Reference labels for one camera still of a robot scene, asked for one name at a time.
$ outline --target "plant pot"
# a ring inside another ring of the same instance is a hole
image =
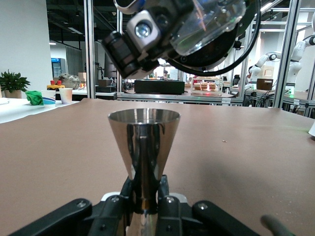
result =
[[[5,90],[4,95],[6,98],[22,98],[22,92],[20,90],[14,90],[13,92]]]

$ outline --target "black box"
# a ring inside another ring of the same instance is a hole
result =
[[[160,93],[180,95],[185,92],[185,83],[166,80],[135,80],[136,93]]]

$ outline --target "brown paper table surface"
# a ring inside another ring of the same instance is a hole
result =
[[[97,204],[127,177],[107,115],[130,108],[181,114],[164,173],[190,204],[212,201],[261,235],[273,214],[315,233],[314,120],[278,109],[84,99],[0,124],[0,235],[76,198]]]

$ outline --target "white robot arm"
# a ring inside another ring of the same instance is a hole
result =
[[[312,17],[312,27],[313,31],[315,32],[315,13],[313,14]],[[315,33],[313,35],[307,37],[305,40],[298,42],[294,49],[293,53],[291,56],[291,61],[290,61],[290,67],[289,67],[289,72],[287,75],[287,80],[286,83],[287,85],[295,85],[296,77],[299,71],[302,69],[302,64],[300,63],[300,60],[304,54],[304,51],[307,47],[309,46],[314,46],[315,45]]]
[[[263,55],[258,62],[250,69],[251,82],[257,82],[258,75],[261,71],[261,67],[264,65],[266,61],[274,61],[275,59],[281,59],[281,54],[272,52]]]

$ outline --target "cardboard box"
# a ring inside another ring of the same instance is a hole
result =
[[[87,74],[86,72],[79,72],[78,77],[81,82],[86,82],[87,81]]]

